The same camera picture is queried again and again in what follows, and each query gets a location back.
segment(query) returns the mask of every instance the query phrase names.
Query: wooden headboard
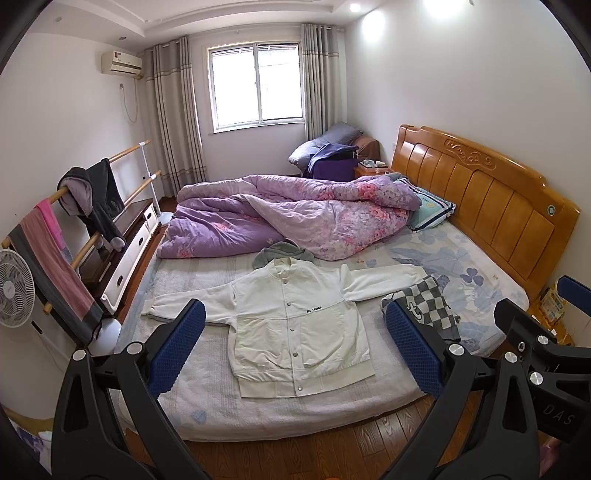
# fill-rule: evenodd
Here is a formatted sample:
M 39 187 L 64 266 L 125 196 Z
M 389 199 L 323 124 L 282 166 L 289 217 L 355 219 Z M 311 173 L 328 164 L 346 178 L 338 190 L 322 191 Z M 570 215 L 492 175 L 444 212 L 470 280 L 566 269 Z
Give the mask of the wooden headboard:
M 537 297 L 579 217 L 573 202 L 535 170 L 427 127 L 400 127 L 392 169 L 457 204 L 452 224 Z

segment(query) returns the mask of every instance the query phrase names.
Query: jacket sleeve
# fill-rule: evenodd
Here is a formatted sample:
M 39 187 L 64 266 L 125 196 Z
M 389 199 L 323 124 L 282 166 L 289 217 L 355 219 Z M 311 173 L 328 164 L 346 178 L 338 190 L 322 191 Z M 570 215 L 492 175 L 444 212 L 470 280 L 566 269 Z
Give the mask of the jacket sleeve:
M 142 315 L 150 314 L 174 320 L 191 299 L 198 299 L 205 305 L 206 322 L 225 323 L 236 328 L 236 295 L 233 283 L 203 290 L 159 295 L 146 300 L 142 308 Z
M 340 268 L 340 288 L 345 300 L 362 301 L 382 297 L 420 282 L 427 274 L 422 267 L 393 265 L 392 267 L 349 270 Z

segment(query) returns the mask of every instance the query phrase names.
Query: fan base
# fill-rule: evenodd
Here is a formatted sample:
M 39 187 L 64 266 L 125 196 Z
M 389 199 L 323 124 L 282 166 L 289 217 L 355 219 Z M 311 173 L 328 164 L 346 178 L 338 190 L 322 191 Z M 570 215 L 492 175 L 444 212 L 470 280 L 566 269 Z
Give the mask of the fan base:
M 115 344 L 121 333 L 121 324 L 117 319 L 103 319 L 102 324 L 99 337 L 92 340 L 88 346 L 88 351 L 92 356 L 112 354 L 115 351 Z

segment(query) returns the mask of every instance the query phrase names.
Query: window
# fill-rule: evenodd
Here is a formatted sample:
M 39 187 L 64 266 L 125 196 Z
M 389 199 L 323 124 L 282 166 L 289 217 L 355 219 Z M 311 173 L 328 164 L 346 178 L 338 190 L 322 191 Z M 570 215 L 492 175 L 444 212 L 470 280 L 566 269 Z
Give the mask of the window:
M 297 43 L 209 51 L 215 131 L 302 121 Z

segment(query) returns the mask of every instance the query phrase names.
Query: floral comforter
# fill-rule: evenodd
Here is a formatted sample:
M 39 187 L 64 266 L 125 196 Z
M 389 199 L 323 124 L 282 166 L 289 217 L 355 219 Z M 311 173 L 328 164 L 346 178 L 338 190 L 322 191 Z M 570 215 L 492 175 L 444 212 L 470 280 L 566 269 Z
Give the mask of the floral comforter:
M 338 183 L 275 175 L 183 187 L 161 258 L 257 252 L 283 238 L 340 260 L 398 232 L 421 200 L 386 176 Z

